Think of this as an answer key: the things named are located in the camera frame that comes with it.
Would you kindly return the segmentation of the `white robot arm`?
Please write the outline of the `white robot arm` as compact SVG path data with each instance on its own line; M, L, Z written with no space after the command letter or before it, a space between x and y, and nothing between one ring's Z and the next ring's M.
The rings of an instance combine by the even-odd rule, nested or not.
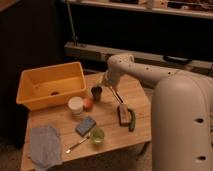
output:
M151 101L153 171L213 171L211 116L213 78L139 64L130 53L111 56L103 84L115 88L122 75L154 88Z

